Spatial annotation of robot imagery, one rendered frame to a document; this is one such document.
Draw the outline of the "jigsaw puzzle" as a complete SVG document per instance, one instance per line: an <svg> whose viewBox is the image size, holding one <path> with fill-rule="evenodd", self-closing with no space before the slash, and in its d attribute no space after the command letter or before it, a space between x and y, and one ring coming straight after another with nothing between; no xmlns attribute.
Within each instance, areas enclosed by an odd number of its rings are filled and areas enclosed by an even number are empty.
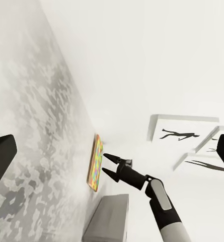
<svg viewBox="0 0 224 242"><path fill-rule="evenodd" d="M92 166L89 176L89 185L92 189L97 192L99 186L99 176L101 171L102 156L101 152L103 151L103 145L100 139L99 134L96 135L96 142L94 147L94 154L92 159Z"/></svg>

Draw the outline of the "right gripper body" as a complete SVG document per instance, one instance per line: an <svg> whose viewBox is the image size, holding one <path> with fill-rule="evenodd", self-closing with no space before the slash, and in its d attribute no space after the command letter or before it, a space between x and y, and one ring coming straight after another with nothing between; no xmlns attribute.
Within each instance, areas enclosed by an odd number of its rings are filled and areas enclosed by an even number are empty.
<svg viewBox="0 0 224 242"><path fill-rule="evenodd" d="M138 171L135 171L134 169L125 166L126 159L121 159L121 162L117 166L117 171L114 170L114 172L116 172L115 181L118 183L120 180L122 180L123 182L132 185Z"/></svg>

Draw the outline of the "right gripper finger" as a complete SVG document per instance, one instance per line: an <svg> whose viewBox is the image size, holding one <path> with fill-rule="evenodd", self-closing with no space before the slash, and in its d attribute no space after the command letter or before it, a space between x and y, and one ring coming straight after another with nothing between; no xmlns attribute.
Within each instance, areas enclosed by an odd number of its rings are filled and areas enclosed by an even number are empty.
<svg viewBox="0 0 224 242"><path fill-rule="evenodd" d="M114 155L107 154L107 153L104 153L104 156L106 158L108 158L110 161L114 162L115 164L119 164L121 162L121 160L122 160L118 156L114 156Z"/></svg>
<svg viewBox="0 0 224 242"><path fill-rule="evenodd" d="M115 175L116 175L116 172L114 171L110 171L108 169L105 169L105 168L102 168L102 170L109 176L111 177L113 180L115 180Z"/></svg>

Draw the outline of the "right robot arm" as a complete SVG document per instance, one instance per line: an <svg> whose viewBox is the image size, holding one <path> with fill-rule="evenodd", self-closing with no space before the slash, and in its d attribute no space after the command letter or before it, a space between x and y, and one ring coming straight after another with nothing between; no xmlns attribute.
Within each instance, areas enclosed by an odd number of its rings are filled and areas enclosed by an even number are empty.
<svg viewBox="0 0 224 242"><path fill-rule="evenodd" d="M151 198L150 206L159 227L163 242L192 242L170 197L167 195L162 181L148 174L140 174L132 169L132 160L126 160L104 153L104 156L117 166L117 171L102 170L117 183L123 182L142 189L145 181L149 181L145 194Z"/></svg>

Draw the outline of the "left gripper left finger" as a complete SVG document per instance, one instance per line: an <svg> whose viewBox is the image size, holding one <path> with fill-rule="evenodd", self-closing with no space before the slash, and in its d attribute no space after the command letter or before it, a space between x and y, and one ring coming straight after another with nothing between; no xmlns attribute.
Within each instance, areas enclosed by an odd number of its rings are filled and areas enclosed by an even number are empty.
<svg viewBox="0 0 224 242"><path fill-rule="evenodd" d="M0 137L0 180L17 154L14 135Z"/></svg>

